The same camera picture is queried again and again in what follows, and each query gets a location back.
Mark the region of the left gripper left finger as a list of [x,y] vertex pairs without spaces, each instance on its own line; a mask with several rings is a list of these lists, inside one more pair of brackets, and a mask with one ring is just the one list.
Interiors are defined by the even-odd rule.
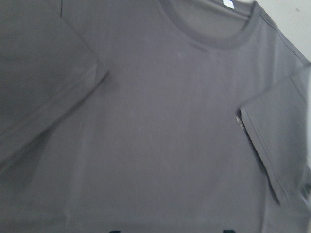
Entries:
[[111,229],[109,233],[123,233],[123,229]]

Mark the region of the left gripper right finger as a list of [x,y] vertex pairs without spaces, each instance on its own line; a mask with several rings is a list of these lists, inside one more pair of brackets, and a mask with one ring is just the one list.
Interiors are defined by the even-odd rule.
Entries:
[[236,233],[234,229],[224,229],[222,233]]

